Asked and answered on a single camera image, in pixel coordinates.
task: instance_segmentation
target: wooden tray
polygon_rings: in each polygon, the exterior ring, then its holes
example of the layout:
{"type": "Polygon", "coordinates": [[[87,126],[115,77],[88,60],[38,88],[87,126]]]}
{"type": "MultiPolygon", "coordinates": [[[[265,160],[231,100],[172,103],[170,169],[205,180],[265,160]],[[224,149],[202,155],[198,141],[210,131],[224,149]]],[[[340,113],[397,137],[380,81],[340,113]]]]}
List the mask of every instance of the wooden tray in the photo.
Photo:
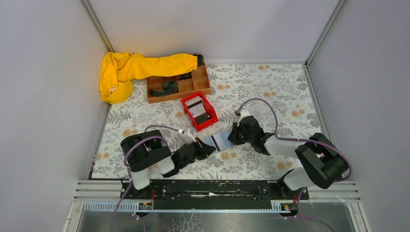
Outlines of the wooden tray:
{"type": "Polygon", "coordinates": [[[211,93],[211,85],[209,84],[208,71],[206,70],[205,65],[199,66],[197,70],[192,71],[192,79],[178,80],[178,76],[150,76],[146,79],[146,98],[149,103],[181,99],[198,91],[201,91],[203,94],[211,93]],[[163,90],[162,83],[168,81],[177,81],[178,93],[173,93],[163,97],[150,96],[150,89],[163,90]]]}

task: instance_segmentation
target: yellow towel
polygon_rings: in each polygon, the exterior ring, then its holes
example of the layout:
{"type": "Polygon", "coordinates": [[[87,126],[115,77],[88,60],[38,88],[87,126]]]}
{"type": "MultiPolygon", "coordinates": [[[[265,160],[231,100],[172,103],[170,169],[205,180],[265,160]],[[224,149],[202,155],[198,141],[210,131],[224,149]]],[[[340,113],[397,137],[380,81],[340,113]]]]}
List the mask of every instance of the yellow towel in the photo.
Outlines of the yellow towel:
{"type": "Polygon", "coordinates": [[[189,73],[197,69],[197,58],[189,54],[147,58],[129,52],[108,52],[101,66],[101,99],[110,104],[124,102],[132,94],[132,79],[189,73]]]}

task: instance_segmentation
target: red plastic container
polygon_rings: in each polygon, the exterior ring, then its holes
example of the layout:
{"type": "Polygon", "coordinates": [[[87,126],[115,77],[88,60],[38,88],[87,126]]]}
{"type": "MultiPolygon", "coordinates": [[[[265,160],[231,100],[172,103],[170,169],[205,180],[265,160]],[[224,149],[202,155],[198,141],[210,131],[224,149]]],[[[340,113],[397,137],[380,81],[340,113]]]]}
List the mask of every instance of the red plastic container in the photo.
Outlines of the red plastic container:
{"type": "Polygon", "coordinates": [[[199,91],[199,92],[196,92],[192,95],[189,95],[189,96],[181,99],[181,103],[184,106],[185,113],[187,113],[190,116],[192,124],[196,128],[197,131],[203,130],[204,128],[209,127],[210,125],[218,122],[218,116],[217,116],[217,113],[215,112],[214,107],[212,107],[211,103],[209,103],[208,99],[206,99],[205,95],[202,92],[199,91]],[[208,119],[207,121],[205,121],[205,122],[203,122],[199,125],[196,123],[195,119],[193,118],[192,114],[190,113],[190,111],[189,111],[189,109],[186,105],[187,101],[189,101],[189,100],[191,100],[195,97],[202,98],[205,111],[211,116],[210,119],[208,119]]]}

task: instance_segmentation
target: floral tablecloth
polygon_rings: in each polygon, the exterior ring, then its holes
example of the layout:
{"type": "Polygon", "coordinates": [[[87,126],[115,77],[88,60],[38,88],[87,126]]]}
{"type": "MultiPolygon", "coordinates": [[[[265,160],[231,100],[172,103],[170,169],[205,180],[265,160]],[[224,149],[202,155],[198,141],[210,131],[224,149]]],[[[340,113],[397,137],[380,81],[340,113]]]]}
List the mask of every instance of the floral tablecloth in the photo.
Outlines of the floral tablecloth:
{"type": "MultiPolygon", "coordinates": [[[[202,138],[229,128],[237,119],[234,110],[249,98],[263,98],[274,107],[280,136],[309,137],[320,132],[301,64],[211,64],[207,65],[207,70],[212,93],[206,97],[214,106],[219,122],[196,132],[179,100],[149,104],[146,81],[134,80],[132,95],[125,102],[111,107],[91,177],[126,176],[120,142],[127,136],[143,132],[148,125],[160,124],[183,130],[192,128],[194,136],[202,138]]],[[[265,132],[273,132],[275,120],[263,102],[249,102],[244,109],[255,116],[265,132]]],[[[184,143],[175,131],[160,130],[172,151],[184,143]]],[[[296,159],[262,155],[245,144],[197,160],[170,179],[275,180],[299,166],[301,164],[296,159]]],[[[151,179],[163,178],[156,165],[149,169],[151,179]]]]}

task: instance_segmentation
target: white wall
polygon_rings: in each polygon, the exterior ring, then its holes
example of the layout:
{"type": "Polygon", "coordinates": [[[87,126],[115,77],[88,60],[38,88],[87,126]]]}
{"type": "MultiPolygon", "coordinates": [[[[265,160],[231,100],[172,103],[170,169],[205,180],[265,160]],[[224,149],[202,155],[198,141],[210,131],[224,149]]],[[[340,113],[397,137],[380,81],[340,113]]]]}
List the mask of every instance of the white wall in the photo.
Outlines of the white wall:
{"type": "Polygon", "coordinates": [[[207,62],[306,60],[337,0],[91,0],[114,49],[207,62]]]}
{"type": "Polygon", "coordinates": [[[312,64],[374,232],[408,231],[410,1],[350,0],[312,64]]]}
{"type": "Polygon", "coordinates": [[[79,0],[0,2],[0,231],[61,231],[105,105],[79,0]]]}

